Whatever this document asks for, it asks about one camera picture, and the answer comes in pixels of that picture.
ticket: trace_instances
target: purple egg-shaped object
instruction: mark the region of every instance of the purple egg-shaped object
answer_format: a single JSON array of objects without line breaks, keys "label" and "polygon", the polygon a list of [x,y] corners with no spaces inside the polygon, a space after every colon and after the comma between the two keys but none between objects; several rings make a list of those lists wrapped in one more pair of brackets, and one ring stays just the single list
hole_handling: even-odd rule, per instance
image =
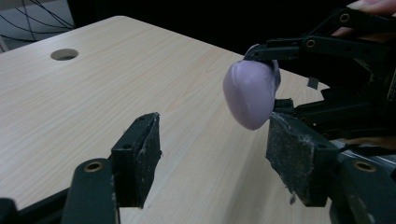
[{"label": "purple egg-shaped object", "polygon": [[223,80],[224,96],[233,117],[247,129],[259,129],[271,117],[279,84],[276,60],[233,63]]}]

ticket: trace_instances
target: gray floor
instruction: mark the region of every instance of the gray floor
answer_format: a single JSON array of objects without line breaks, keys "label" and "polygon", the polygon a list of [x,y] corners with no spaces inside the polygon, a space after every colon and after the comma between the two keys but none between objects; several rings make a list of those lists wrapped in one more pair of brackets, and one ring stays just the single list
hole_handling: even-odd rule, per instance
[{"label": "gray floor", "polygon": [[22,3],[24,3],[25,7],[0,10],[0,35],[3,36],[8,50],[73,29],[74,23],[67,0],[49,2],[15,0],[15,2],[19,2],[20,6],[23,6]]}]

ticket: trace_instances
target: cable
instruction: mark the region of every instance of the cable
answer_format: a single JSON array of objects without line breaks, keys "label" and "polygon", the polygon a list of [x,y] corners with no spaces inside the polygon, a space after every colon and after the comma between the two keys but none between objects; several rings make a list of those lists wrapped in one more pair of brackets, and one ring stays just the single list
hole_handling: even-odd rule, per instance
[{"label": "cable", "polygon": [[36,32],[36,31],[31,31],[31,30],[27,30],[27,29],[21,28],[20,26],[15,25],[14,23],[12,23],[11,21],[7,20],[7,19],[6,19],[4,16],[2,16],[2,15],[0,15],[0,17],[3,18],[3,20],[5,20],[6,22],[8,22],[9,24],[11,24],[11,25],[13,25],[13,26],[15,26],[15,27],[17,27],[17,28],[19,28],[19,29],[21,29],[21,30],[24,30],[24,31],[27,31],[27,32],[31,32],[31,33],[34,33],[34,34],[49,35],[49,34],[60,34],[60,33],[64,33],[64,31],[54,31],[54,32]]},{"label": "cable", "polygon": [[22,13],[23,15],[29,17],[31,20],[36,21],[36,22],[38,22],[38,23],[41,23],[41,24],[43,24],[43,25],[47,25],[47,26],[55,27],[55,28],[60,28],[60,29],[65,29],[65,27],[62,27],[62,26],[51,25],[51,24],[44,23],[43,21],[39,21],[39,20],[37,20],[37,19],[35,19],[35,18],[33,18],[33,17],[31,17],[31,16],[25,14],[24,12],[22,12],[22,11],[21,11],[20,9],[18,9],[17,7],[16,7],[15,9],[17,9],[17,10],[18,10],[20,13]]},{"label": "cable", "polygon": [[21,41],[21,42],[29,42],[29,43],[37,42],[37,40],[19,39],[19,38],[10,37],[10,36],[7,36],[7,35],[0,35],[0,36],[2,36],[3,38],[18,40],[18,41]]},{"label": "cable", "polygon": [[30,34],[32,35],[33,40],[35,40],[35,35],[32,32],[32,26],[30,25],[29,17],[27,17],[26,5],[24,4],[24,0],[21,0],[21,1],[22,1],[22,5],[23,5],[23,10],[25,11],[25,15],[26,15],[27,26],[29,27],[29,31],[30,31]]},{"label": "cable", "polygon": [[43,8],[44,10],[46,10],[46,11],[52,16],[53,19],[55,19],[57,22],[59,22],[59,23],[60,23],[61,25],[63,25],[65,28],[67,28],[67,29],[69,29],[69,30],[75,28],[74,25],[70,24],[69,22],[67,22],[67,21],[63,20],[62,18],[60,18],[60,17],[59,17],[58,15],[56,15],[55,13],[53,13],[53,12],[49,11],[48,9],[46,9],[40,2],[38,2],[38,0],[30,0],[30,1],[31,1],[32,3],[34,3],[34,4],[36,4],[37,6]]}]

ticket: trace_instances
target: wooden table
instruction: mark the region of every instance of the wooden table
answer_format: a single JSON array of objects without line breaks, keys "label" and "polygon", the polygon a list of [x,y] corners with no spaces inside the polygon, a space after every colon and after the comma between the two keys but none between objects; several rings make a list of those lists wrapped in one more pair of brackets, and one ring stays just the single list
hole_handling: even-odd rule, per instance
[{"label": "wooden table", "polygon": [[[78,56],[54,60],[58,49]],[[222,80],[242,58],[126,17],[0,54],[0,197],[22,209],[68,188],[79,164],[107,158],[136,118],[159,112],[154,183],[121,223],[330,223],[329,206],[290,205],[265,159],[268,123],[253,132],[233,119]],[[277,98],[321,99],[305,77],[281,76]]]}]

